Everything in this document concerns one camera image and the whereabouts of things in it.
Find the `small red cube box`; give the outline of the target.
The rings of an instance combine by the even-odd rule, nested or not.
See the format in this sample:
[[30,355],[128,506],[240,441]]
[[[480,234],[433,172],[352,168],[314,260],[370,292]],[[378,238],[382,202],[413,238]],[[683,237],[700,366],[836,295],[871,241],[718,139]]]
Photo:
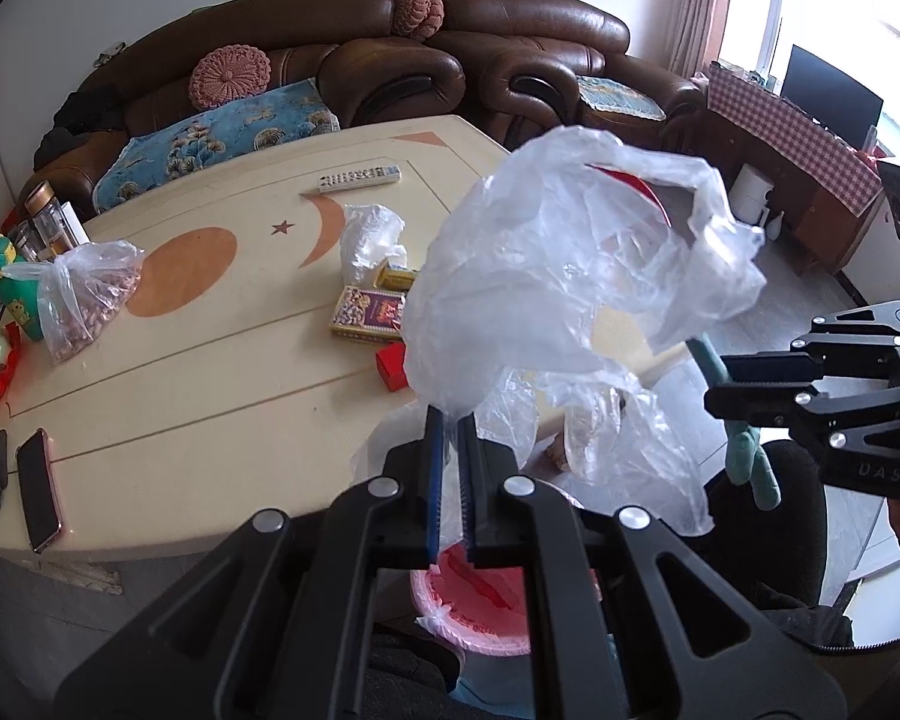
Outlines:
[[375,353],[377,372],[385,387],[390,392],[399,392],[408,387],[408,377],[404,370],[404,358],[406,358],[406,344],[402,341],[390,343]]

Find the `green toy sword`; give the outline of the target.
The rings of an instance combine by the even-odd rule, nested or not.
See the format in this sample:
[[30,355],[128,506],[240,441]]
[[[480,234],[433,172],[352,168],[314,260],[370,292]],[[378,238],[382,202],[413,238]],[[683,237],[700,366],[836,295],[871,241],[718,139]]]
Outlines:
[[[688,338],[686,346],[706,379],[707,387],[731,382],[727,366],[706,335]],[[759,511],[772,511],[781,504],[781,488],[759,442],[761,433],[744,421],[725,421],[724,429],[728,439],[725,454],[728,481],[735,486],[747,484]]]

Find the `purple gold card box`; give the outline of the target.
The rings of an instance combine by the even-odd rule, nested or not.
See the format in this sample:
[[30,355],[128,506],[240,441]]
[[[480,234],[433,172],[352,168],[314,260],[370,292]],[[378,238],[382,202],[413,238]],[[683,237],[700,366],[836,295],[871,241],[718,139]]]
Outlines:
[[338,337],[390,343],[401,338],[406,296],[397,291],[346,286],[329,321]]

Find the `yellow candy wrapper pack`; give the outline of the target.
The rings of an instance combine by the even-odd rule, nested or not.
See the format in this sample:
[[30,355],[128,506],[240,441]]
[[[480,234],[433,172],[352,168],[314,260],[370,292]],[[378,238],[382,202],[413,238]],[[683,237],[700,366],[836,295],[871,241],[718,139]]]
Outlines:
[[419,275],[418,270],[385,259],[374,273],[374,288],[393,293],[408,293]]

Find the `clear plastic bag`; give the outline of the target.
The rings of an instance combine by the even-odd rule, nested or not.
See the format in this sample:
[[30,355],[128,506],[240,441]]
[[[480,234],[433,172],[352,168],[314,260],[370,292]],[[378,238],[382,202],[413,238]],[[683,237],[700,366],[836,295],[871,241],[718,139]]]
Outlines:
[[[629,172],[670,215],[592,164]],[[709,531],[701,473],[632,362],[593,343],[596,316],[632,320],[653,351],[751,309],[764,288],[759,227],[731,213],[706,161],[559,127],[471,188],[429,245],[404,309],[411,403],[357,450],[357,479],[421,437],[435,406],[526,458],[538,410],[562,411],[567,461],[603,507],[637,504],[675,532]]]

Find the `white tissue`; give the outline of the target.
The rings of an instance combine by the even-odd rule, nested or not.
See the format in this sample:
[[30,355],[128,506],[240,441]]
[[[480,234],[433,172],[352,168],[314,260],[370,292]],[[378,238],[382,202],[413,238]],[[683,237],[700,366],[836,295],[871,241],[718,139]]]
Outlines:
[[341,275],[347,286],[372,286],[382,263],[408,265],[400,242],[406,223],[388,206],[346,205],[340,236]]

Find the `pink lined trash bin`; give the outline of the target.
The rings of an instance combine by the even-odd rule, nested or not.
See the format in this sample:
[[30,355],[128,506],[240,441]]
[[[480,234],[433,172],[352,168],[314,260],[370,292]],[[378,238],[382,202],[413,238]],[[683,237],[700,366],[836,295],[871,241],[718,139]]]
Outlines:
[[418,624],[429,634],[476,655],[512,658],[532,651],[520,567],[476,569],[463,543],[434,566],[409,574]]

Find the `checkered cloth side table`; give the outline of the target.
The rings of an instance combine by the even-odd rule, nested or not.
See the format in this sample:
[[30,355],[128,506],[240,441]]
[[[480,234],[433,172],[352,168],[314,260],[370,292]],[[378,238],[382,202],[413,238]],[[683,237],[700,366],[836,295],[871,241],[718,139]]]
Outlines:
[[743,167],[772,184],[769,208],[805,257],[842,270],[870,227],[880,177],[854,148],[787,99],[717,62],[707,68],[707,109],[694,151],[733,184]]

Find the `white appliance on floor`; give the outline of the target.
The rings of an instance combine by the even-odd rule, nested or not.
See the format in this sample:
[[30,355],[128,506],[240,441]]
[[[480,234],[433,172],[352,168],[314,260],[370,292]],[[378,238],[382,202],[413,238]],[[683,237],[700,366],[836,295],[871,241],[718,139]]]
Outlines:
[[763,226],[764,213],[769,210],[767,195],[773,188],[769,177],[749,164],[743,164],[728,195],[733,215],[741,223]]

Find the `white remote control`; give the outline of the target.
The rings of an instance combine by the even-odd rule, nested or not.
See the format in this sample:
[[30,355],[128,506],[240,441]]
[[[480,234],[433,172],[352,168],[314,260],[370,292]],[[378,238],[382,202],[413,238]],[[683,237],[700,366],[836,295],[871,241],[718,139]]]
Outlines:
[[380,187],[401,181],[401,167],[396,164],[359,167],[347,171],[333,172],[320,177],[317,190],[320,193],[349,192],[359,188]]

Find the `red plastic stool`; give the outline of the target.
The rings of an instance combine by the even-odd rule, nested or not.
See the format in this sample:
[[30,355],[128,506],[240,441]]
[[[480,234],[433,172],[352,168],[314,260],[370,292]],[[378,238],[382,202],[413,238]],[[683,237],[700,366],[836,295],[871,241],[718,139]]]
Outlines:
[[663,205],[662,200],[658,198],[658,195],[653,192],[653,188],[651,188],[644,179],[633,176],[632,174],[629,174],[629,172],[617,171],[617,169],[599,166],[598,164],[592,164],[592,169],[601,172],[601,174],[605,174],[605,176],[611,177],[611,179],[614,179],[617,182],[621,182],[621,184],[627,185],[629,188],[632,188],[634,192],[639,193],[640,197],[642,197],[645,202],[655,206],[658,215],[662,218],[662,223],[665,226],[671,226],[670,215],[668,215],[665,205]]

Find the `black computer monitor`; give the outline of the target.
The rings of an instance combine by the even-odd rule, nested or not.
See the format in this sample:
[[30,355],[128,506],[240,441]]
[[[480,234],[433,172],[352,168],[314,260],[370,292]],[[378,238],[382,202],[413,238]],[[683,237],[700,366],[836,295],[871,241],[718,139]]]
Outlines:
[[800,46],[790,51],[781,96],[857,149],[866,145],[883,112],[877,93]]

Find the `plastic bag of peanuts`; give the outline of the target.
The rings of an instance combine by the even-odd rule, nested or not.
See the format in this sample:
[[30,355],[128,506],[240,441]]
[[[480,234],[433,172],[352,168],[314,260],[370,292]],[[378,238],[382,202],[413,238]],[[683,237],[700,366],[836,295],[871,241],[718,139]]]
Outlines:
[[87,242],[53,260],[7,265],[2,276],[33,281],[41,336],[53,364],[91,346],[141,283],[146,252],[128,241]]

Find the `black smartphone pink case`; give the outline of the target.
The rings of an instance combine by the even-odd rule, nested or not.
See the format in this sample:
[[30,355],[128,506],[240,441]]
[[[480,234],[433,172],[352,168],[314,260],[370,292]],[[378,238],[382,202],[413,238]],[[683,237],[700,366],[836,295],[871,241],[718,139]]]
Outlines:
[[50,438],[37,429],[16,452],[17,484],[30,550],[40,554],[63,532],[50,472]]

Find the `pink window curtain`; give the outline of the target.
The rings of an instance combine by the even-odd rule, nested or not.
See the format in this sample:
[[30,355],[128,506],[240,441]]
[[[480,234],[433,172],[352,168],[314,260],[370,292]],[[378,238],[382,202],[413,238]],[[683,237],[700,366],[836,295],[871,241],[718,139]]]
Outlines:
[[730,0],[673,0],[665,39],[667,69],[691,78],[717,59],[729,9]]

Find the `brown leather sofa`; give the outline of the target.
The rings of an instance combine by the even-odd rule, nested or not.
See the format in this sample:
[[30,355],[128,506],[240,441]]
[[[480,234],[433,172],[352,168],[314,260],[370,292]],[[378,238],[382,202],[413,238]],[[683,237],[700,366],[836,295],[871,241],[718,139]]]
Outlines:
[[69,94],[25,184],[48,184],[81,218],[133,138],[237,99],[313,83],[341,127],[450,114],[464,73],[398,31],[395,0],[230,0],[121,49]]

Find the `glass jar gold lid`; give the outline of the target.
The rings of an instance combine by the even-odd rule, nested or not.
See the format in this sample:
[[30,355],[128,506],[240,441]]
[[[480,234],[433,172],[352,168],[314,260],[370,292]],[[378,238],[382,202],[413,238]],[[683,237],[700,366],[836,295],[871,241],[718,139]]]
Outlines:
[[32,188],[23,202],[23,208],[34,223],[43,247],[50,250],[52,257],[89,242],[73,205],[61,203],[48,181],[41,181]]

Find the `pink round cushion on backrest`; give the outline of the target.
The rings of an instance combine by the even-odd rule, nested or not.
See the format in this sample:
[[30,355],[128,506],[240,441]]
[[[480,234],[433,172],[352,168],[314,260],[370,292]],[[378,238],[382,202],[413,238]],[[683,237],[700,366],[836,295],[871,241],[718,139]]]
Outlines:
[[424,43],[443,25],[445,5],[443,0],[391,0],[393,5],[393,31],[397,36],[408,37]]

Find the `green cartoon water bottle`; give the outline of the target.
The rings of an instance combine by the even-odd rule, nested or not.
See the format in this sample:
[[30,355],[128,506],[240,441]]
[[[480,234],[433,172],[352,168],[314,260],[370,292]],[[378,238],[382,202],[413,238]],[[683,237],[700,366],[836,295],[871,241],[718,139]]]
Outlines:
[[0,301],[27,337],[43,340],[37,305],[37,283],[32,280],[13,280],[4,275],[4,268],[17,260],[14,244],[0,234]]

